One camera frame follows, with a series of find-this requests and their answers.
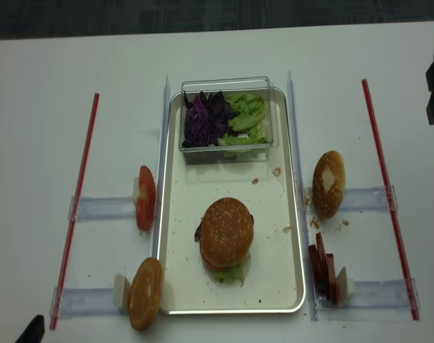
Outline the white block lower left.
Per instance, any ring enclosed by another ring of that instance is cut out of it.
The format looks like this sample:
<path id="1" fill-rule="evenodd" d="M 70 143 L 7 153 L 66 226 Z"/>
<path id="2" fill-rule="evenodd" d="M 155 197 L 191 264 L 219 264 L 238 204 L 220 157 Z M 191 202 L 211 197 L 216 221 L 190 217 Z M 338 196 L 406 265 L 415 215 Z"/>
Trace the white block lower left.
<path id="1" fill-rule="evenodd" d="M 113 281 L 113 304 L 122 312 L 128 312 L 128 299 L 131 283 L 122 274 L 116 274 Z"/>

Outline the sesame bun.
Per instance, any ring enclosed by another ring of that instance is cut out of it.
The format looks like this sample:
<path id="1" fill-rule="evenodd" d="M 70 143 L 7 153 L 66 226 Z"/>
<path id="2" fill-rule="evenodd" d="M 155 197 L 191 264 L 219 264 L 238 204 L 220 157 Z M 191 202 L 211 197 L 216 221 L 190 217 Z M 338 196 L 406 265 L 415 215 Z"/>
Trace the sesame bun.
<path id="1" fill-rule="evenodd" d="M 201 223 L 200 247 L 214 266 L 232 267 L 248 254 L 254 220 L 243 202 L 221 198 L 207 208 Z"/>
<path id="2" fill-rule="evenodd" d="M 344 197 L 345 166 L 337 151 L 327 151 L 316 164 L 313 173 L 312 200 L 317 215 L 330 219 L 338 212 Z"/>

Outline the right red strip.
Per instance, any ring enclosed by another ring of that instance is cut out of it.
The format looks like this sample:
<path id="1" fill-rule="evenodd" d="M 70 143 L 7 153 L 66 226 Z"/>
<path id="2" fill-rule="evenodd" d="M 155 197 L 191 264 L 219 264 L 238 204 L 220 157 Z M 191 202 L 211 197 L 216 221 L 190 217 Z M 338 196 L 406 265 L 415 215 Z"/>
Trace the right red strip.
<path id="1" fill-rule="evenodd" d="M 373 133 L 373 138 L 375 142 L 375 148 L 378 155 L 378 161 L 380 165 L 380 172 L 383 178 L 383 184 L 385 188 L 385 194 L 388 200 L 389 208 L 390 208 L 390 218 L 392 221 L 395 242 L 398 250 L 398 256 L 400 259 L 400 265 L 403 272 L 403 278 L 405 280 L 405 285 L 407 289 L 408 300 L 410 302 L 410 313 L 413 321 L 418 321 L 420 319 L 419 305 L 418 300 L 416 298 L 416 293 L 414 292 L 413 281 L 410 275 L 410 270 L 408 266 L 408 260 L 405 253 L 405 248 L 403 244 L 402 233 L 400 230 L 400 224 L 398 221 L 398 213 L 395 205 L 395 198 L 393 196 L 393 190 L 390 183 L 388 170 L 385 163 L 385 157 L 383 154 L 383 147 L 380 140 L 380 135 L 378 131 L 378 125 L 375 117 L 375 112 L 373 108 L 373 103 L 371 99 L 370 89 L 368 86 L 367 79 L 362 79 L 361 84 L 363 87 L 363 93 L 365 97 L 365 102 L 368 110 L 368 116 L 370 120 L 370 125 Z"/>

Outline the red strip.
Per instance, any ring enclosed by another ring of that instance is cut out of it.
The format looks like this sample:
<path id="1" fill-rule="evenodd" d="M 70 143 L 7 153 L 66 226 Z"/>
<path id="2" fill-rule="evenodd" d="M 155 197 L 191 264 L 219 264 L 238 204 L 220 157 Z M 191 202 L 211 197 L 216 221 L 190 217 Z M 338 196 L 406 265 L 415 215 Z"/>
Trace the red strip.
<path id="1" fill-rule="evenodd" d="M 98 109 L 98 105 L 99 105 L 99 98 L 100 98 L 100 94 L 95 93 L 93 104 L 91 107 L 91 115 L 90 115 L 90 119 L 89 119 L 89 125 L 88 125 L 88 129 L 86 132 L 86 141 L 84 144 L 84 150 L 83 150 L 83 154 L 82 154 L 82 158 L 81 158 L 81 164 L 80 164 L 80 168 L 79 168 L 79 176 L 78 176 L 78 179 L 76 182 L 76 189 L 75 189 L 74 195 L 71 199 L 71 206 L 70 206 L 70 210 L 69 210 L 69 225 L 68 225 L 66 241 L 65 241 L 65 245 L 64 245 L 64 253 L 62 256 L 62 260 L 61 260 L 61 268 L 60 268 L 60 272 L 59 272 L 59 279 L 58 279 L 58 284 L 57 284 L 57 288 L 56 288 L 56 293 L 53 296 L 53 301 L 52 301 L 52 306 L 51 306 L 52 315 L 51 315 L 51 321 L 50 321 L 50 325 L 49 325 L 49 329 L 51 331 L 54 331 L 56 329 L 56 325 L 57 325 L 58 318 L 59 318 L 59 308 L 60 308 L 60 303 L 61 303 L 61 295 L 62 295 L 63 289 L 64 289 L 66 270 L 67 270 L 67 265 L 68 265 L 68 260 L 69 260 L 69 254 L 71 251 L 71 243 L 72 243 L 72 239 L 73 239 L 73 235 L 74 235 L 76 211 L 78 209 L 79 200 L 81 197 L 81 190 L 82 190 L 82 186 L 84 183 L 86 164 L 87 164 L 87 160 L 88 160 L 88 156 L 89 156 L 89 150 L 90 150 L 90 146 L 91 146 L 91 139 L 92 139 L 92 135 L 93 135 L 94 124 L 96 121 L 96 114 L 97 114 L 97 109 Z"/>
<path id="2" fill-rule="evenodd" d="M 410 275 L 410 270 L 408 266 L 408 260 L 405 253 L 405 248 L 403 244 L 402 233 L 400 230 L 400 224 L 398 221 L 398 213 L 395 205 L 395 198 L 393 196 L 393 190 L 390 183 L 388 170 L 385 163 L 385 157 L 383 154 L 383 147 L 380 140 L 380 135 L 378 131 L 378 125 L 375 117 L 375 112 L 373 108 L 373 103 L 371 99 L 370 89 L 368 86 L 367 79 L 362 79 L 361 84 L 363 87 L 363 93 L 365 97 L 365 102 L 368 110 L 368 116 L 370 120 L 370 125 L 373 133 L 373 138 L 375 142 L 375 148 L 378 155 L 378 161 L 380 165 L 380 172 L 383 178 L 383 184 L 385 188 L 385 194 L 388 200 L 389 208 L 390 208 L 390 218 L 392 221 L 395 242 L 398 250 L 398 256 L 400 259 L 400 265 L 403 272 L 403 278 L 405 280 L 405 285 L 407 289 L 408 300 L 410 302 L 410 313 L 413 321 L 418 321 L 420 319 L 419 305 L 418 300 L 416 298 L 416 293 L 414 292 L 413 281 Z"/>

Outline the clear holder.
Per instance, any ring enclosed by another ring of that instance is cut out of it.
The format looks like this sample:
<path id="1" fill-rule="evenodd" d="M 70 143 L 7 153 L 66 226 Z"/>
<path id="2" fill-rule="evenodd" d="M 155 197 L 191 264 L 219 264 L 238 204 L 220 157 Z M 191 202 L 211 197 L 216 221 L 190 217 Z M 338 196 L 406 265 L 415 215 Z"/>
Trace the clear holder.
<path id="1" fill-rule="evenodd" d="M 420 301 L 413 281 L 414 292 Z M 410 322 L 410 302 L 405 280 L 355 281 L 354 296 L 344 307 L 333 306 L 324 295 L 313 290 L 309 296 L 313 321 Z"/>
<path id="2" fill-rule="evenodd" d="M 136 208 L 131 197 L 73 197 L 69 208 L 70 222 L 134 219 Z"/>
<path id="3" fill-rule="evenodd" d="M 397 211 L 398 203 L 393 186 L 345 189 L 340 205 L 342 212 L 389 212 Z"/>
<path id="4" fill-rule="evenodd" d="M 50 318 L 125 315 L 113 303 L 113 288 L 55 288 Z"/>

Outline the lettuce leaf on burger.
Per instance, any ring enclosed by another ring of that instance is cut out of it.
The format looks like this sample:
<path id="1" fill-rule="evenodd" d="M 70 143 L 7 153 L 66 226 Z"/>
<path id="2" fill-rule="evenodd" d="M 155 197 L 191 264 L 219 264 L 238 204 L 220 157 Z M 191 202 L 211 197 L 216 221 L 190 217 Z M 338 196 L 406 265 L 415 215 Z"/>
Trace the lettuce leaf on burger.
<path id="1" fill-rule="evenodd" d="M 238 264 L 232 267 L 226 267 L 223 271 L 212 272 L 213 278 L 221 284 L 239 283 L 242 287 L 246 278 L 247 264 L 251 260 L 251 255 L 247 254 Z"/>

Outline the clear plastic salad container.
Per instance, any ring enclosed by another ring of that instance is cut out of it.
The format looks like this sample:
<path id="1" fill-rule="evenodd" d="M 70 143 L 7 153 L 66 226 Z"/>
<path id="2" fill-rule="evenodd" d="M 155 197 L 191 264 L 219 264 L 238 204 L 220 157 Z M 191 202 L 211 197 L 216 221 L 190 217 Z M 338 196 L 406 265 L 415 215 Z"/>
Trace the clear plastic salad container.
<path id="1" fill-rule="evenodd" d="M 268 77 L 182 83 L 178 148 L 187 164 L 266 160 L 277 145 Z"/>

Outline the upright tomato slice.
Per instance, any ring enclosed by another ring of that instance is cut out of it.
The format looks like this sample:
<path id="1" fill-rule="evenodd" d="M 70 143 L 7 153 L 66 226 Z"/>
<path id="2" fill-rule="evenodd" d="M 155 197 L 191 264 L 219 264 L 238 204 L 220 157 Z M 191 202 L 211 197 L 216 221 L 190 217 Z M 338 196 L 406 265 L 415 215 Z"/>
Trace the upright tomato slice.
<path id="1" fill-rule="evenodd" d="M 148 232 L 153 224 L 156 204 L 156 185 L 151 170 L 143 165 L 138 177 L 136 198 L 136 224 L 140 231 Z"/>

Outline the shredded purple cabbage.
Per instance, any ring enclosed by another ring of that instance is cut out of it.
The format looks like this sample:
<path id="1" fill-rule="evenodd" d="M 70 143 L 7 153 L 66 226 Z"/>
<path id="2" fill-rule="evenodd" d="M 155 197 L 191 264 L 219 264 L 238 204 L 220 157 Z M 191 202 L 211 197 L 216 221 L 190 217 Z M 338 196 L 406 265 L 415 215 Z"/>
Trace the shredded purple cabbage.
<path id="1" fill-rule="evenodd" d="M 183 148 L 218 146 L 218 139 L 226 134 L 238 136 L 229 125 L 236 116 L 222 91 L 205 95 L 202 91 L 189 101 L 183 94 L 186 106 Z"/>

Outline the white block behind tomato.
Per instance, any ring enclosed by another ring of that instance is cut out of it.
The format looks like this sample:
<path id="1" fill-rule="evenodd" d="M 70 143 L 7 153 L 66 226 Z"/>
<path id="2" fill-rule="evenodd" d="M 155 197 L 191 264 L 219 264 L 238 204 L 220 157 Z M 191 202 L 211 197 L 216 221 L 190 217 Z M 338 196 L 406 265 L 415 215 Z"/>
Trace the white block behind tomato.
<path id="1" fill-rule="evenodd" d="M 140 194 L 139 178 L 135 177 L 134 181 L 133 181 L 133 191 L 132 191 L 132 199 L 133 199 L 134 205 L 137 204 L 137 201 L 138 201 L 138 198 L 139 198 L 139 194 Z"/>

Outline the white block lower right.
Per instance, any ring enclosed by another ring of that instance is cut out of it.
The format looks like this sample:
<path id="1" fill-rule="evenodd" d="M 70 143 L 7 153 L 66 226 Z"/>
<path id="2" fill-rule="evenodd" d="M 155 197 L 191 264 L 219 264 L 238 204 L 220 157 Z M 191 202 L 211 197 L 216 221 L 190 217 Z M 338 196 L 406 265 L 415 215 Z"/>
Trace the white block lower right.
<path id="1" fill-rule="evenodd" d="M 338 307 L 346 306 L 354 296 L 354 279 L 347 276 L 347 269 L 343 267 L 336 277 Z"/>

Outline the sesame top bun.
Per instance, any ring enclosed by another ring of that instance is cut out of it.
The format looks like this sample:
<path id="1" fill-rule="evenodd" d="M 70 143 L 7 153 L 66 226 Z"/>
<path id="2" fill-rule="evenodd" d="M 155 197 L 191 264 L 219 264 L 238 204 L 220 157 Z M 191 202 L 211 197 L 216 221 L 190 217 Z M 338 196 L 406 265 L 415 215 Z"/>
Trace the sesame top bun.
<path id="1" fill-rule="evenodd" d="M 248 254 L 254 220 L 243 202 L 221 198 L 207 208 L 201 223 L 200 247 L 214 266 L 232 267 Z"/>

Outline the sliced red meat sticks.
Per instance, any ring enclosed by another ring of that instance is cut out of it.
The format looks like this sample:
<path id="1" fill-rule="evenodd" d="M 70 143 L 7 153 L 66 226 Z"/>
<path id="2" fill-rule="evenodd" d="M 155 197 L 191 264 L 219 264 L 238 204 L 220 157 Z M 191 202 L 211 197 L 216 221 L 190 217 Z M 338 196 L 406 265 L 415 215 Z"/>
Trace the sliced red meat sticks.
<path id="1" fill-rule="evenodd" d="M 338 286 L 335 275 L 334 257 L 325 251 L 323 237 L 316 234 L 316 243 L 308 247 L 311 261 L 313 281 L 318 292 L 331 300 L 333 306 L 338 305 Z"/>

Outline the green lettuce leaves in container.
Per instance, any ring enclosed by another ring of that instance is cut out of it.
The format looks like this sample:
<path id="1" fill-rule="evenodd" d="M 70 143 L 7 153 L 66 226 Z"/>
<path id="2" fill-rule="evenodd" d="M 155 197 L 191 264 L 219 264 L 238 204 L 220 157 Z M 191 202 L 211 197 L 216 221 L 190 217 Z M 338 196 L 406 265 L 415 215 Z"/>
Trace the green lettuce leaves in container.
<path id="1" fill-rule="evenodd" d="M 224 97 L 236 114 L 229 121 L 229 125 L 238 133 L 238 136 L 226 134 L 223 138 L 218 139 L 218 146 L 267 144 L 268 138 L 264 123 L 266 101 L 248 93 L 235 93 L 224 95 Z"/>

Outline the tomato slice on burger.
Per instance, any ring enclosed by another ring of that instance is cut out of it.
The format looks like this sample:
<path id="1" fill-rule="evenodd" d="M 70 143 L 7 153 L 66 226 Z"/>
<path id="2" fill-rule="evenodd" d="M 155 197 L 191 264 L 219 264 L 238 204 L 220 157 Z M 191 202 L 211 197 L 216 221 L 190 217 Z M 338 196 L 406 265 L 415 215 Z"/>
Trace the tomato slice on burger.
<path id="1" fill-rule="evenodd" d="M 217 266 L 214 266 L 212 263 L 210 263 L 207 260 L 207 258 L 205 257 L 205 255 L 203 253 L 203 250 L 202 250 L 202 247 L 200 247 L 200 254 L 201 254 L 201 258 L 202 258 L 204 266 L 207 269 L 209 269 L 210 271 L 212 271 L 212 272 L 222 272 L 222 271 L 225 270 L 225 267 L 217 267 Z"/>

